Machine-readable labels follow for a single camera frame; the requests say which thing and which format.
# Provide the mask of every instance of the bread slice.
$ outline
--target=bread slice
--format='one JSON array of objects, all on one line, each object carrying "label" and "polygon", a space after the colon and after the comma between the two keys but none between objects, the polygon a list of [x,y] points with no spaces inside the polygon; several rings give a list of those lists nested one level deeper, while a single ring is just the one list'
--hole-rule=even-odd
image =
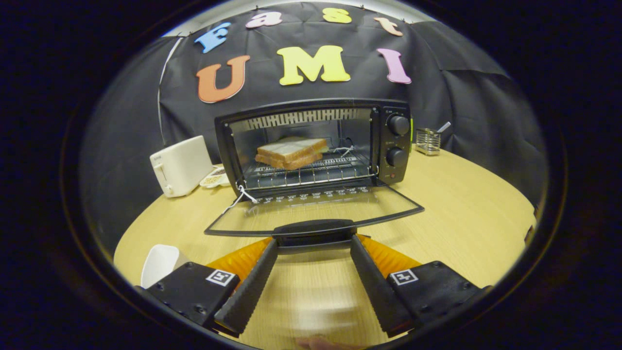
[{"label": "bread slice", "polygon": [[257,149],[255,160],[274,168],[295,170],[322,158],[328,151],[323,138],[290,136]]}]

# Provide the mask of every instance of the black knob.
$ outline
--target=black knob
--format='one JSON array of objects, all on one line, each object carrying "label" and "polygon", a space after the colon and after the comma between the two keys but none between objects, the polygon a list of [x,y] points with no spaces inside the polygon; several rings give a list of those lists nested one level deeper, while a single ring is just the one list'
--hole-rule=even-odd
[{"label": "black knob", "polygon": [[404,166],[408,162],[408,153],[400,147],[393,147],[387,152],[387,163],[391,166]]},{"label": "black knob", "polygon": [[398,136],[404,136],[411,128],[411,123],[408,121],[408,118],[394,114],[389,116],[389,121],[387,122],[389,130],[392,133]]}]

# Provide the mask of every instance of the small plate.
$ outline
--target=small plate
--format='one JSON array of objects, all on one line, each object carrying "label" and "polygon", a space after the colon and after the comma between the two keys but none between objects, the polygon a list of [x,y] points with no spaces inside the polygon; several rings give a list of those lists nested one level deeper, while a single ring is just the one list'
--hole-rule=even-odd
[{"label": "small plate", "polygon": [[224,168],[215,168],[212,172],[205,176],[205,179],[199,182],[201,187],[214,188],[216,186],[230,186],[229,178]]}]

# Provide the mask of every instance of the screw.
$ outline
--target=screw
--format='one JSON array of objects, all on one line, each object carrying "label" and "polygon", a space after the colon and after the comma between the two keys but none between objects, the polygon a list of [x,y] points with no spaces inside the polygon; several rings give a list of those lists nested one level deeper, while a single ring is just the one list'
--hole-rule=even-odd
[{"label": "screw", "polygon": [[203,315],[205,315],[207,313],[207,311],[205,311],[204,308],[201,307],[201,305],[195,305],[195,311],[198,313],[201,313]]}]

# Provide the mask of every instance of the blue letter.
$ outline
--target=blue letter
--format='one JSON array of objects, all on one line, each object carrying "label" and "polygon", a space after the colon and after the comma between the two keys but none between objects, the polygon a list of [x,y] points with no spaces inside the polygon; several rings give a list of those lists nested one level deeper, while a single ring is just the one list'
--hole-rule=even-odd
[{"label": "blue letter", "polygon": [[211,51],[214,47],[222,44],[227,39],[225,35],[227,35],[228,31],[225,29],[230,26],[231,23],[225,22],[220,26],[208,31],[207,33],[201,35],[195,42],[200,42],[204,49],[203,53],[206,54]]}]

